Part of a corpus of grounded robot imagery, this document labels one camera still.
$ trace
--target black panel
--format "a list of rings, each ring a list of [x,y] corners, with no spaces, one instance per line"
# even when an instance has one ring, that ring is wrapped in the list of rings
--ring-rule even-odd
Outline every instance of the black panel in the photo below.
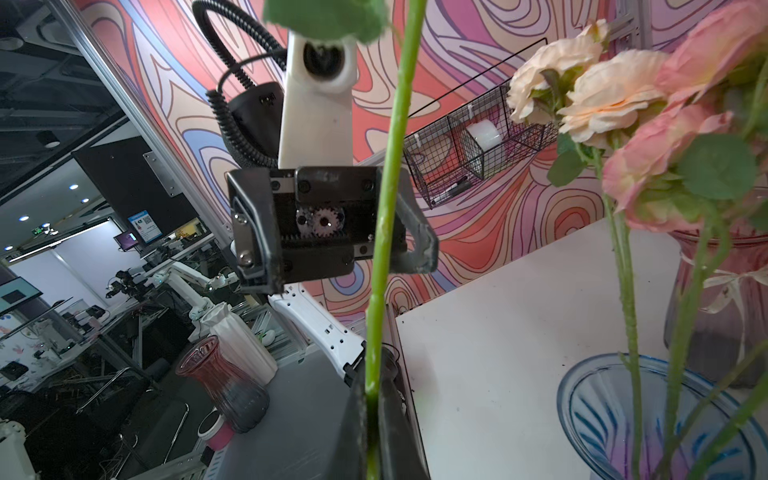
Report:
[[[134,137],[72,154],[125,223],[130,225],[129,217],[146,210],[165,236],[197,217],[197,212],[183,194],[168,196],[143,157],[148,151],[147,142]]]

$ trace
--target screw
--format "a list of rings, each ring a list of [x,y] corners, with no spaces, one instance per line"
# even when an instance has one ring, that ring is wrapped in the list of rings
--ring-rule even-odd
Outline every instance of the screw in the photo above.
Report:
[[[237,264],[240,266],[253,265],[253,254],[249,250],[240,252],[240,255],[237,256]]]

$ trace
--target dark ceiling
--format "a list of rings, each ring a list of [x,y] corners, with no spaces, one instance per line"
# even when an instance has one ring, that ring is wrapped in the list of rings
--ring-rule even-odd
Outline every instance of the dark ceiling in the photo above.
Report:
[[[44,2],[0,0],[0,197],[116,115],[120,108]],[[61,143],[46,148],[36,138],[42,131]]]

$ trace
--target label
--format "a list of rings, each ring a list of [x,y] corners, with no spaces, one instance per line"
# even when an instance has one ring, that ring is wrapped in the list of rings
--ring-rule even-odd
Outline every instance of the label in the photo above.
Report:
[[[154,220],[152,220],[152,217],[149,216],[146,210],[129,217],[128,221],[131,222],[131,225],[134,226],[145,243],[150,243],[152,240],[163,235],[163,233],[160,232],[160,228]]]

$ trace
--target blue glass vase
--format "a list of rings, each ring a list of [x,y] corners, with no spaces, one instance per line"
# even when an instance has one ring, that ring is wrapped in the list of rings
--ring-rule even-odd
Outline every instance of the blue glass vase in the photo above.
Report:
[[[642,356],[643,445],[641,479],[650,480],[664,451],[662,430],[667,396],[667,363]],[[679,422],[685,420],[713,385],[686,371]],[[674,456],[672,479],[684,480],[697,456],[728,422],[739,403],[724,393],[699,416]],[[560,382],[558,414],[565,435],[593,471],[592,478],[637,480],[631,474],[632,385],[616,353],[594,356],[574,366]],[[768,478],[768,438],[750,419],[710,466],[707,480]]]

